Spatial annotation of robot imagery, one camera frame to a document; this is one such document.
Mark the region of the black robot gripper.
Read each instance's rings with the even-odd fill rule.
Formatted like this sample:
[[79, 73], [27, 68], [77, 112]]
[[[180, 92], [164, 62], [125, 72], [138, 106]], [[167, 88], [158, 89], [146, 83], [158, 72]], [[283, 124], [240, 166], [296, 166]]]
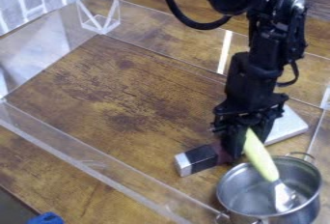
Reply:
[[267, 140], [288, 100], [287, 94], [275, 93], [278, 77], [278, 70], [264, 70], [252, 65], [247, 52], [234, 55], [224, 87], [226, 99], [212, 111], [212, 131], [222, 133], [223, 163], [240, 158], [248, 127], [262, 143]]

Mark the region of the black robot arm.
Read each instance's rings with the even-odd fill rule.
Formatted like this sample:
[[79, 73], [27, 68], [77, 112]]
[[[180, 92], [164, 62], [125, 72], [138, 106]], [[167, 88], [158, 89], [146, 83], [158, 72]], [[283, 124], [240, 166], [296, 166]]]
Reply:
[[212, 166], [239, 158], [244, 137], [254, 131], [264, 140], [275, 119], [282, 116], [288, 95], [276, 93], [294, 80], [280, 82], [283, 68], [298, 72], [296, 61], [307, 47], [305, 24], [306, 0], [207, 0], [222, 17], [207, 23], [183, 14], [174, 0], [166, 0], [178, 20], [198, 30], [212, 30], [232, 16], [244, 14], [248, 20], [248, 50], [234, 55], [226, 83], [226, 100], [214, 107], [212, 132], [216, 144], [204, 145], [184, 153], [192, 165]]

